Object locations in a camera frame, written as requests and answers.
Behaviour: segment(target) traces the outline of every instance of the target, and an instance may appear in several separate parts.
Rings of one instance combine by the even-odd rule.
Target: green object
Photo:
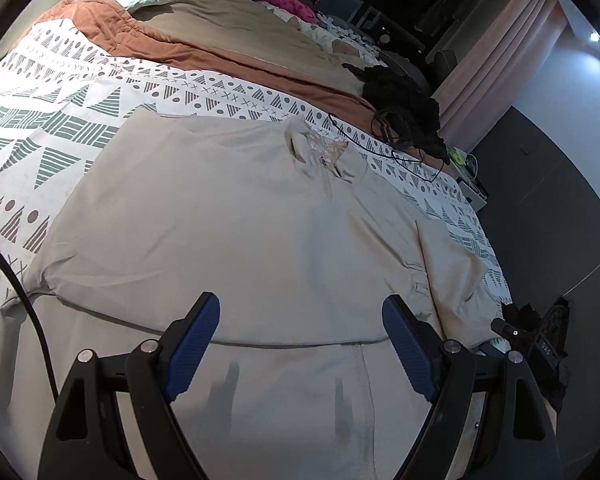
[[[449,152],[449,157],[458,166],[466,166],[466,153],[457,148],[452,149]]]

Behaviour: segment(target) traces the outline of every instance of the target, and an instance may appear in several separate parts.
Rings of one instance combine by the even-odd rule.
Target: pile of clothes
[[[300,2],[299,0],[254,0],[256,2],[266,2],[273,6],[279,7],[280,9],[290,12],[294,16],[297,16],[301,20],[312,25],[318,25],[320,20],[316,18],[315,13],[311,7],[307,4]]]
[[[365,83],[362,97],[377,110],[371,125],[374,136],[397,149],[418,148],[450,163],[445,141],[438,136],[440,106],[412,78],[384,66],[343,66]]]

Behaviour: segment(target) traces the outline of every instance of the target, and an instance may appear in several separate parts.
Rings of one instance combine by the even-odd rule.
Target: pink curtain
[[[567,25],[558,0],[511,0],[436,90],[440,136],[471,151],[514,103]]]

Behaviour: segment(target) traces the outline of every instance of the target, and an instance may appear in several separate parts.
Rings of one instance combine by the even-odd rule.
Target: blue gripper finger
[[[402,300],[403,308],[408,309]],[[423,394],[429,402],[438,396],[434,364],[418,336],[416,327],[411,323],[421,323],[409,311],[411,322],[408,322],[395,296],[389,296],[382,304],[382,324],[386,330],[395,352],[402,363],[404,371],[413,389]]]
[[[186,326],[174,326],[174,332],[178,339],[173,345],[173,349],[165,344],[163,353],[167,359],[163,362],[168,369],[167,381],[163,387],[163,393],[168,402],[173,402],[176,397],[189,389],[193,375],[195,375],[202,356],[213,337],[218,323],[220,322],[220,301],[215,294],[205,293],[191,309],[190,316],[195,316],[193,320],[187,316],[185,319],[174,322],[164,333],[163,338],[169,335],[171,327],[176,324],[189,324]],[[178,334],[178,329],[185,329],[184,334]]]

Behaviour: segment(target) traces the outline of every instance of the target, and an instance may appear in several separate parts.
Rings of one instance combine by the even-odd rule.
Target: metal bolt
[[[140,349],[146,354],[150,354],[158,349],[158,342],[155,339],[147,339],[142,342]]]
[[[83,350],[78,354],[78,361],[81,363],[88,363],[93,358],[92,350]]]
[[[517,350],[512,350],[511,352],[509,352],[507,354],[507,358],[509,358],[509,361],[511,361],[513,364],[520,364],[522,362],[522,354],[520,352],[518,352]]]
[[[450,354],[457,354],[461,348],[462,345],[455,339],[447,339],[445,341],[445,350]]]

